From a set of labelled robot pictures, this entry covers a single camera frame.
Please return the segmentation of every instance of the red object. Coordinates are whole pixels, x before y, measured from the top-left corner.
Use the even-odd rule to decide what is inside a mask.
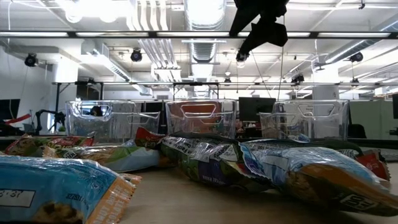
[[[31,117],[30,114],[25,114],[24,116],[21,116],[21,117],[19,117],[19,118],[16,118],[16,119],[12,119],[12,120],[7,121],[6,124],[14,124],[14,123],[16,123],[16,122],[20,122],[20,121],[26,120],[26,119],[28,119],[28,118],[30,118],[30,117]]]
[[[371,170],[376,176],[384,180],[390,180],[390,173],[386,164],[379,160],[379,152],[366,151],[363,156],[357,157],[356,160]]]
[[[155,134],[146,130],[145,128],[140,127],[137,129],[134,142],[140,147],[154,148],[155,145],[158,144],[164,137],[164,134]]]

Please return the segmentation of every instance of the clear plastic bin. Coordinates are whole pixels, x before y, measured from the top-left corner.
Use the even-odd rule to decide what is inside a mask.
[[[236,102],[234,100],[190,100],[166,103],[169,134],[215,133],[235,138]]]
[[[300,141],[346,140],[348,118],[345,100],[281,101],[272,114],[260,113],[262,137]]]
[[[160,112],[143,113],[141,104],[127,100],[69,101],[66,103],[67,134],[95,135],[97,143],[123,143],[136,137],[139,127],[157,132]],[[102,114],[93,116],[90,110],[100,108]]]

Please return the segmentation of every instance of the desk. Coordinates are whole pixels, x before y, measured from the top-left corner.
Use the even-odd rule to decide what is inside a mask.
[[[398,194],[398,164],[389,164],[392,192]],[[188,180],[178,169],[148,170],[121,224],[131,223],[347,223],[396,224],[397,217],[328,212],[304,205],[276,191],[232,194]]]

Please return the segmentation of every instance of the white wall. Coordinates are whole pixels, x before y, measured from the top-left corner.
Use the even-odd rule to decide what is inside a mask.
[[[21,99],[18,117],[27,113],[34,113],[41,109],[48,109],[49,103],[55,95],[50,94],[53,73],[43,68],[29,68],[24,62],[0,49],[0,100]],[[23,123],[30,123],[25,120],[13,126],[23,127]],[[47,119],[43,116],[42,126],[47,127]]]

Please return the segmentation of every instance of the cable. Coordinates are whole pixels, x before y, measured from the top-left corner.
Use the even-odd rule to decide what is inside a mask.
[[[263,84],[264,84],[264,86],[265,86],[265,88],[266,88],[266,90],[267,90],[267,93],[268,93],[268,95],[269,95],[269,98],[271,98],[271,94],[269,93],[268,87],[267,87],[266,83],[264,82],[264,79],[262,78],[262,75],[261,75],[261,72],[260,72],[260,68],[259,68],[259,66],[258,66],[258,64],[257,64],[256,58],[254,57],[253,51],[251,51],[251,54],[253,55],[254,63],[256,64],[257,71],[259,71],[261,80],[262,80],[262,82],[263,82]]]
[[[21,93],[21,97],[20,97],[21,100],[22,100],[22,97],[24,96],[24,92],[25,92],[25,84],[26,84],[26,80],[27,80],[27,71],[28,70],[29,70],[29,67],[26,66],[25,80],[24,80],[24,84],[22,86],[22,93]]]
[[[13,1],[11,1],[8,4],[8,9],[7,9],[7,16],[8,16],[8,30],[11,30],[11,19],[10,19],[10,8],[11,8],[11,4],[13,3]]]
[[[236,61],[236,93],[239,93],[238,91],[238,83],[239,83],[239,75],[238,75],[238,61]]]
[[[12,119],[14,119],[14,115],[12,114],[12,110],[11,110],[11,101],[12,101],[12,100],[10,100],[10,107],[9,107],[9,109],[10,109],[10,114],[11,114]]]
[[[280,60],[280,80],[279,80],[279,87],[278,87],[278,99],[276,101],[279,101],[280,85],[282,84],[282,77],[284,76],[283,75],[284,54],[285,54],[285,46],[282,47],[282,59]]]

